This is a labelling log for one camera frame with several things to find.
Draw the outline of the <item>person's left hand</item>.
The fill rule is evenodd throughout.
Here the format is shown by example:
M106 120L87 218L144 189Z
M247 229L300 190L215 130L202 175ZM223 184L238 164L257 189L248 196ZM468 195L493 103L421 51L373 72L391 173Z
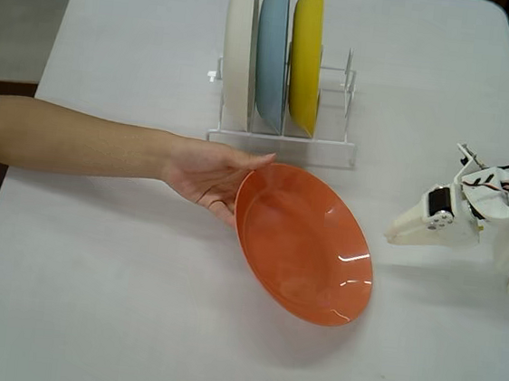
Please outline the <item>person's left hand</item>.
M172 135L159 179L188 202L234 226L236 196L244 178L274 161L274 153L257 156L223 143Z

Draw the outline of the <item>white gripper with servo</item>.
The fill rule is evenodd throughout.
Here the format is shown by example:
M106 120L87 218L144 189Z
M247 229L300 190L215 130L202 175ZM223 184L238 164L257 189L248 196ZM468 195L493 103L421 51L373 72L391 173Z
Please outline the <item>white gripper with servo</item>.
M470 246L479 242L480 225L463 190L455 184L435 186L394 219L385 238L395 245Z

